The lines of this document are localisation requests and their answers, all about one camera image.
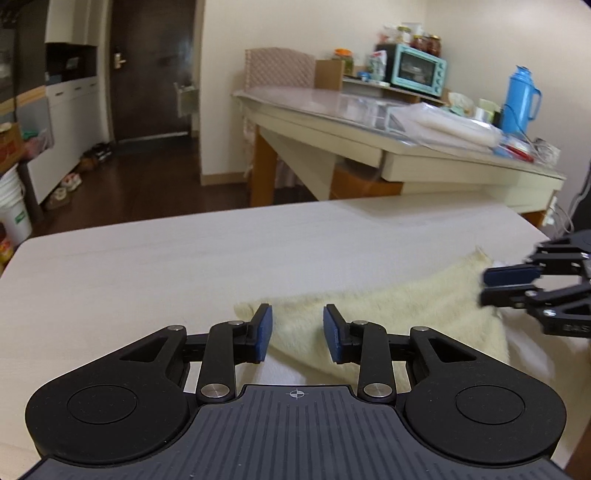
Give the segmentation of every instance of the cardboard box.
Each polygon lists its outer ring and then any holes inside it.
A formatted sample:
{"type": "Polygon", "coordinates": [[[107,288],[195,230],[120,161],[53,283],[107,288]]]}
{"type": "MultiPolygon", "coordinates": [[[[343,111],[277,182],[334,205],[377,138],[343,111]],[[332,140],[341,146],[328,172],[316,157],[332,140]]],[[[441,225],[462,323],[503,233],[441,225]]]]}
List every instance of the cardboard box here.
{"type": "Polygon", "coordinates": [[[9,130],[0,132],[0,174],[8,171],[24,154],[25,142],[18,124],[12,124],[9,130]]]}

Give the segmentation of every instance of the white bucket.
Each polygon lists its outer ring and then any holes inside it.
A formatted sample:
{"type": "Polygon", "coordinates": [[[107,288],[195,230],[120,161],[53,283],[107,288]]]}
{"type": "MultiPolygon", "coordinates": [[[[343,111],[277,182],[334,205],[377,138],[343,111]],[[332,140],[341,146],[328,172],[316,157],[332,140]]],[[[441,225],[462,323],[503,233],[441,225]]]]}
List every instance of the white bucket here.
{"type": "Polygon", "coordinates": [[[15,247],[29,238],[33,231],[23,195],[24,187],[14,165],[0,179],[0,222],[15,247]]]}

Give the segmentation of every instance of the wooden floor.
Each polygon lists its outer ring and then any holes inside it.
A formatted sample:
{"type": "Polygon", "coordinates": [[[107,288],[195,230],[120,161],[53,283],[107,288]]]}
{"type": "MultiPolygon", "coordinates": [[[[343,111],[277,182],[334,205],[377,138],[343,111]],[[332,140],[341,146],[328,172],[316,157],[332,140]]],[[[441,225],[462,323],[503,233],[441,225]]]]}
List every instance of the wooden floor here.
{"type": "MultiPolygon", "coordinates": [[[[33,235],[248,207],[246,183],[199,184],[196,144],[169,142],[145,150],[141,145],[125,147],[83,174],[70,204],[46,212],[34,225],[33,235]]],[[[275,195],[275,203],[311,200],[301,189],[281,189],[275,195]]]]}

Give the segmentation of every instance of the blue gripper pad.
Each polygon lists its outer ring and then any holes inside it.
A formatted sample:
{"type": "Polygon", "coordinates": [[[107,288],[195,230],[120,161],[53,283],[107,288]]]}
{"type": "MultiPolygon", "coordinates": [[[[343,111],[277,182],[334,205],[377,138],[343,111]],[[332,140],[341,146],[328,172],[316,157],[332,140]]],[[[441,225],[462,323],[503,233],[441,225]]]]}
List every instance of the blue gripper pad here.
{"type": "Polygon", "coordinates": [[[267,307],[265,314],[261,322],[259,323],[258,330],[256,332],[256,361],[262,362],[267,355],[267,348],[269,347],[269,340],[271,340],[271,334],[273,333],[273,308],[267,307]]]}
{"type": "Polygon", "coordinates": [[[324,338],[329,347],[330,357],[333,362],[339,363],[342,356],[342,347],[339,339],[339,329],[336,326],[334,318],[329,313],[328,309],[324,307],[322,323],[324,326],[324,338]]]}
{"type": "Polygon", "coordinates": [[[537,265],[512,265],[485,270],[482,281],[487,287],[527,285],[541,276],[542,269],[537,265]]]}

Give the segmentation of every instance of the blue thermos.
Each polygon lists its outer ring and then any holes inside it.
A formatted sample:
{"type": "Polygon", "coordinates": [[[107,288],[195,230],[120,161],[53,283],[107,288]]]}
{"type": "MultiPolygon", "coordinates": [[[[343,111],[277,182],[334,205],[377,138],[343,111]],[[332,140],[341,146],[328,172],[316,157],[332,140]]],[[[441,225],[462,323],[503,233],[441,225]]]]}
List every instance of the blue thermos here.
{"type": "Polygon", "coordinates": [[[526,134],[527,126],[538,116],[541,104],[542,92],[535,87],[530,71],[525,67],[517,67],[517,71],[509,79],[509,91],[503,107],[501,130],[506,134],[526,134]],[[531,115],[534,95],[539,95],[540,98],[535,112],[531,115]]]}

